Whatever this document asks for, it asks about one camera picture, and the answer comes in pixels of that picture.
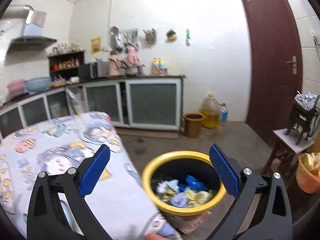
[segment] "blue gripper pad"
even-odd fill
[[[224,156],[224,153],[220,152],[220,149],[215,145],[212,145],[210,147],[210,161],[214,169],[216,170],[220,180],[222,181],[226,191],[229,195],[233,195],[235,198],[238,198],[240,194],[239,177],[228,164]]]
[[[82,198],[92,193],[109,160],[110,149],[105,145],[100,152],[95,153],[95,159],[80,179],[79,194]]]

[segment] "orange plastic basket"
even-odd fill
[[[296,180],[299,187],[307,194],[314,194],[320,189],[320,179],[311,174],[310,171],[302,164],[301,158],[303,154],[299,156],[299,164],[296,172]]]

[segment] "small brown trash can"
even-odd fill
[[[310,171],[302,164],[301,158],[303,154],[299,156],[299,164],[296,171],[296,180],[299,187],[307,194],[314,194],[320,189],[320,178],[312,175]]]
[[[184,127],[185,136],[188,138],[199,137],[204,115],[201,113],[190,113],[184,114],[183,118],[186,120]]]

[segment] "silver screw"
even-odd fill
[[[276,179],[281,178],[281,175],[280,175],[279,173],[277,173],[277,172],[275,172],[275,173],[273,174],[273,176],[275,176]]]
[[[45,172],[44,171],[39,172],[38,176],[39,178],[43,178],[45,176]]]
[[[249,168],[245,168],[243,172],[244,174],[250,175],[252,173],[252,170],[250,170]]]
[[[72,168],[70,168],[70,169],[68,170],[68,173],[69,173],[69,174],[75,174],[76,171],[77,171],[77,169],[74,168],[74,167],[72,167]]]

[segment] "brown door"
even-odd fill
[[[286,128],[294,96],[301,91],[302,55],[287,0],[242,0],[252,53],[252,84],[246,123],[271,147],[272,131]],[[294,70],[293,56],[297,60]]]

